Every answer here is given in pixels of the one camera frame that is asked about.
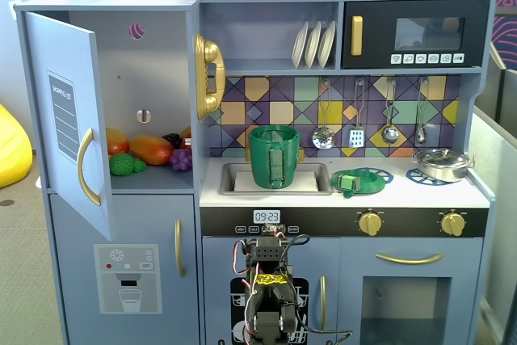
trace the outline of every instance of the toy kitchen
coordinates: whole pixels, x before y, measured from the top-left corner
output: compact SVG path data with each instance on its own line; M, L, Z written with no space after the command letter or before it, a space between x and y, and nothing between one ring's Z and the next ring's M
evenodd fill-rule
M474 344L494 8L16 6L64 343Z

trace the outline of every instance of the sink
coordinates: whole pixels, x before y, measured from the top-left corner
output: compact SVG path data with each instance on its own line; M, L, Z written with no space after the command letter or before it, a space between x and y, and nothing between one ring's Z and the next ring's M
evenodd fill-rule
M227 163L222 167L219 186L222 196L329 196L333 192L329 172L323 163L299 164L293 183L284 189L258 186L253 181L249 163Z

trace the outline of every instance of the gold knob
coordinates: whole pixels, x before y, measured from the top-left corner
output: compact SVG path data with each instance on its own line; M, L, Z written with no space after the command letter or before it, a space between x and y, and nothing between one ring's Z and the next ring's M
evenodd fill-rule
M441 225L442 230L446 234L461 236L461 232L463 232L463 228L465 227L465 220L458 213L450 212L443 216Z
M374 212L366 212L359 219L360 229L370 236L375 236L381 226L382 220L379 215Z

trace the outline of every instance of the telephone handset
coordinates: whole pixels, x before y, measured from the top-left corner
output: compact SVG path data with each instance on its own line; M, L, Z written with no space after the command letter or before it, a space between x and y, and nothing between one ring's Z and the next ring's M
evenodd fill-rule
M208 91L208 64L216 66L216 91ZM205 40L200 34L195 36L195 87L197 90L197 117L203 119L220 105L225 93L225 62L219 46Z

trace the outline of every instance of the white countertop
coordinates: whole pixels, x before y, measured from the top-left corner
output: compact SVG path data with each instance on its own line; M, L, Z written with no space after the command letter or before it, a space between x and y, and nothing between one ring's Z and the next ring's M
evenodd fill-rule
M335 171L370 167L393 175L383 191L368 196L345 199L334 191L330 196L222 196L219 194L222 167L226 163L244 163L243 158L210 158L201 192L201 207L343 207L343 208L489 208L490 202L469 178L443 186L418 184L406 178L417 164L410 158L306 158L305 164L324 163L332 175Z

